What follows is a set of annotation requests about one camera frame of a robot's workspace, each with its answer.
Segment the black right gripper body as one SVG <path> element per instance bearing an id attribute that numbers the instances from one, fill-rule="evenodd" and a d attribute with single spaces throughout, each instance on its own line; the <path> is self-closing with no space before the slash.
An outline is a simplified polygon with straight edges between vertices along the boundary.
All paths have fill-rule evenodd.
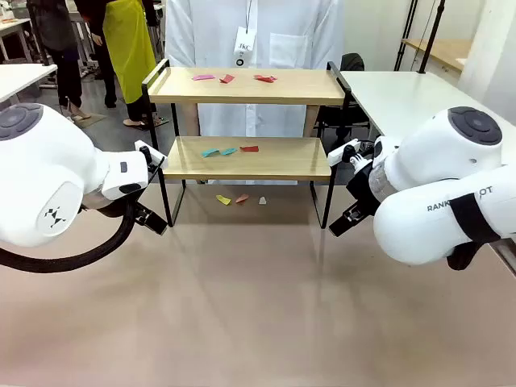
<path id="1" fill-rule="evenodd" d="M 369 186 L 371 171 L 372 164 L 368 163 L 356 171 L 354 177 L 347 184 L 347 191 L 356 200 L 350 209 L 357 214 L 374 214 L 374 195 Z"/>

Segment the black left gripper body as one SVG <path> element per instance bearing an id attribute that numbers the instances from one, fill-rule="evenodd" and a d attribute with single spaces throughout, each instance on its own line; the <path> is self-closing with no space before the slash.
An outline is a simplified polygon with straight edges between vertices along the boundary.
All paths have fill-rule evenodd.
<path id="1" fill-rule="evenodd" d="M 150 216 L 150 210 L 139 203 L 137 200 L 131 200 L 130 201 L 132 212 L 133 212 L 133 218 L 136 223 L 145 223 L 148 220 L 148 217 Z"/>

